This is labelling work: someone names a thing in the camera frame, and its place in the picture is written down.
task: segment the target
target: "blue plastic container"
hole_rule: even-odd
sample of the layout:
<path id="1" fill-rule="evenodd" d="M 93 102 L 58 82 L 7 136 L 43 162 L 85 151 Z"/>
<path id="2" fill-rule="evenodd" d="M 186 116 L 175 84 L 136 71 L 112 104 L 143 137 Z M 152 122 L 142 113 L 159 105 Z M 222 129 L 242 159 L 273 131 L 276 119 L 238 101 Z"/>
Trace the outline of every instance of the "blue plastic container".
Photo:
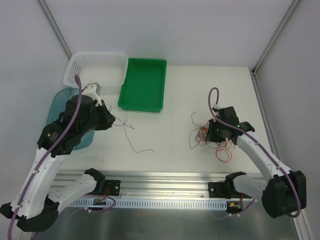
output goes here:
<path id="1" fill-rule="evenodd" d="M 48 118 L 46 120 L 46 124 L 51 124 L 55 120 L 59 118 L 59 114 L 65 111 L 66 103 L 68 100 L 70 100 L 74 95 L 77 95 L 79 93 L 79 89 L 77 88 L 66 88 L 58 92 L 52 102 L 51 109 L 48 115 Z M 95 131 L 92 130 L 85 134 L 81 138 L 81 142 L 73 148 L 73 150 L 83 149 L 88 147 L 93 139 L 94 139 Z"/>

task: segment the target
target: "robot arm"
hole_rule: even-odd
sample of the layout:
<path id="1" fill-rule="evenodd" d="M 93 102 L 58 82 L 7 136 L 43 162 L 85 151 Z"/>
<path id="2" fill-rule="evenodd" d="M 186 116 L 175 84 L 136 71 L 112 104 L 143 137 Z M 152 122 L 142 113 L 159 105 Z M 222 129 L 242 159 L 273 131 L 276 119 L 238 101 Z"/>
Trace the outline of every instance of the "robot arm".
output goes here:
<path id="1" fill-rule="evenodd" d="M 224 184 L 214 188 L 214 192 L 230 199 L 235 193 L 244 193 L 261 201 L 265 211 L 276 218 L 295 212 L 307 205 L 306 177 L 301 171 L 293 172 L 268 149 L 262 146 L 255 129 L 248 122 L 239 122 L 235 109 L 220 108 L 215 105 L 214 119 L 209 121 L 208 142 L 221 143 L 226 139 L 242 149 L 261 172 L 265 182 L 247 176 L 244 172 L 236 172 L 226 176 Z"/>
<path id="2" fill-rule="evenodd" d="M 18 196 L 0 208 L 0 213 L 9 219 L 18 209 L 15 218 L 18 219 L 17 226 L 22 231 L 43 232 L 51 227 L 59 213 L 70 203 L 88 193 L 96 195 L 105 193 L 105 176 L 93 168 L 86 170 L 78 180 L 62 190 L 48 193 L 58 170 L 66 160 L 66 155 L 69 155 L 73 148 L 80 143 L 82 136 L 93 130 L 106 130 L 112 127 L 116 120 L 108 111 L 104 101 L 100 99 L 100 88 L 97 83 L 93 83 L 82 91 L 79 111 L 73 124 L 37 169 L 36 166 L 42 157 L 71 121 L 79 96 L 75 95 L 70 99 L 59 118 L 44 127 L 37 143 L 38 149 L 32 168 Z M 24 197 L 23 202 L 19 205 L 21 195 Z"/>

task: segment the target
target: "gray floor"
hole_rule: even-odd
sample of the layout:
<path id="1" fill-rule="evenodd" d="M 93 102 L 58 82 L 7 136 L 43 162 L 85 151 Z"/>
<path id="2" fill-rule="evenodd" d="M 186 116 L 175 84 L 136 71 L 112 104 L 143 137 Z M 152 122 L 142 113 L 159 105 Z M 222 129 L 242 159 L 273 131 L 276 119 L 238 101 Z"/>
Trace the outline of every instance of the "gray floor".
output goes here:
<path id="1" fill-rule="evenodd" d="M 66 208 L 59 219 L 77 208 Z M 55 223 L 38 240 L 298 240 L 293 220 L 273 219 L 259 203 L 240 217 L 216 220 L 223 211 L 114 208 L 79 211 Z"/>

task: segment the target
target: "white backdrop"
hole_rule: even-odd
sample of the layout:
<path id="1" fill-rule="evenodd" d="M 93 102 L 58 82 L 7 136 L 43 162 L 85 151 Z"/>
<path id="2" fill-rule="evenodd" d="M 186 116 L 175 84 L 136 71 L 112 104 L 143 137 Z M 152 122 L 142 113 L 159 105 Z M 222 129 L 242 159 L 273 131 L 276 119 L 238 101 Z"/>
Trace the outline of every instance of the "white backdrop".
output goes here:
<path id="1" fill-rule="evenodd" d="M 72 53 L 253 68 L 292 0 L 47 0 Z"/>
<path id="2" fill-rule="evenodd" d="M 68 60 L 35 0 L 0 1 L 0 205 L 18 194 Z M 9 220 L 0 216 L 0 239 Z"/>
<path id="3" fill-rule="evenodd" d="M 320 239 L 320 1 L 301 1 L 257 73 L 278 153 L 307 182 L 306 212 Z"/>

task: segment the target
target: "white plastic basket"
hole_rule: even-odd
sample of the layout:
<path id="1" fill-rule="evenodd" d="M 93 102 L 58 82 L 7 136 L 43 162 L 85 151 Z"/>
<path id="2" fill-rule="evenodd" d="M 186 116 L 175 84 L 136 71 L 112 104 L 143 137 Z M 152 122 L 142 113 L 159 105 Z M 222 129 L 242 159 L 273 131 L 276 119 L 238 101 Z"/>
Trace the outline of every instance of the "white plastic basket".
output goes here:
<path id="1" fill-rule="evenodd" d="M 113 52 L 78 52 L 72 55 L 66 68 L 63 84 L 77 88 L 75 75 L 82 87 L 91 83 L 101 85 L 100 95 L 117 95 L 125 82 L 128 56 Z"/>

